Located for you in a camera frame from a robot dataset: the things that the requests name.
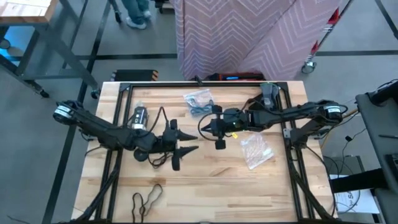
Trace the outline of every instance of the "pink patterned curtain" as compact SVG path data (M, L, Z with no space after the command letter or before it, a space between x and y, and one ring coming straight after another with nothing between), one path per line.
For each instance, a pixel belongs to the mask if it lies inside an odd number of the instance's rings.
M173 0L180 70L296 76L337 0Z

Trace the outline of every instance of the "gray floor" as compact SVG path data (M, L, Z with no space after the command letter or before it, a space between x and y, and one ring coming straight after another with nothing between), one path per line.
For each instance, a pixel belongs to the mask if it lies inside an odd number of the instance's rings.
M398 24L397 1L382 1L394 22ZM72 3L79 12L81 0ZM104 0L89 0L73 46L75 54L91 53L105 3ZM174 15L160 15L155 11L153 2L150 6L154 17L147 30L132 30L124 24L119 25L111 14L106 23L99 54L175 53ZM63 13L62 6L57 7L52 24L57 25L63 40L69 42L74 25ZM7 36L19 39L14 38L12 44L15 48L9 53L21 54L31 33L30 28L12 28ZM321 50L392 49L398 49L398 40L392 35L376 3L373 0L356 0ZM355 108L354 97L357 94L371 91L396 78L398 70L398 55L316 57L314 61L318 67L313 73L297 77L305 82L309 100L331 99L347 104L351 109ZM62 63L58 55L39 42L27 71L31 74L52 73L58 71ZM103 82L109 80L113 70L122 68L154 68L160 72L162 80L182 80L175 59L102 60L95 63L93 75L99 82ZM52 99L41 99L4 71L0 73L0 93L3 99L0 101L0 136L3 145L0 157L0 223L15 223L7 215L29 223L40 223L67 133L66 126L52 119L55 101L75 99L81 81L41 81L40 84L52 96ZM95 111L96 101L87 95L85 107ZM341 156L344 137L353 136L363 127L361 117L357 116L350 123L336 129L323 153ZM86 142L76 136L53 222L70 218L85 149ZM379 167L366 132L348 145L346 154L360 155L367 170ZM360 220L361 217L347 215L344 219Z

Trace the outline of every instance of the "paper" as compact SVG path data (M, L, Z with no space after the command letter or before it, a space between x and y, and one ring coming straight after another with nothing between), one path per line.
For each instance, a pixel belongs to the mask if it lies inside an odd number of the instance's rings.
M49 7L51 0L7 0L8 3L25 4L29 6Z
M337 178L337 175L331 174L330 179ZM370 190L355 190L352 192L336 193L337 210L340 213L356 212L356 213L380 213Z

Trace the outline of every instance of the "shoe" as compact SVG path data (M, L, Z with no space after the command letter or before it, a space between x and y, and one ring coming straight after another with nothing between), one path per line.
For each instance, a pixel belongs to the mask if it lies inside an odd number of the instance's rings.
M136 24L134 23L130 17L126 18L126 24L131 27L131 28L136 28L136 29L145 29L147 27L147 24L144 22L143 24Z
M143 13L144 13L145 19L150 19L150 17L152 16L152 14L150 13L149 10L146 10L146 11L144 11Z

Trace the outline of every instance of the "clear plastic bag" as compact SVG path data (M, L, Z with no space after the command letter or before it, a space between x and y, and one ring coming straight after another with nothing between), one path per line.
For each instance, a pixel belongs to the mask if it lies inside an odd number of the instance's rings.
M274 156L272 149L260 133L254 133L241 141L241 146L249 169L254 169Z
M214 105L209 89L184 95L184 100L187 102L189 112L194 117L211 113L211 106Z

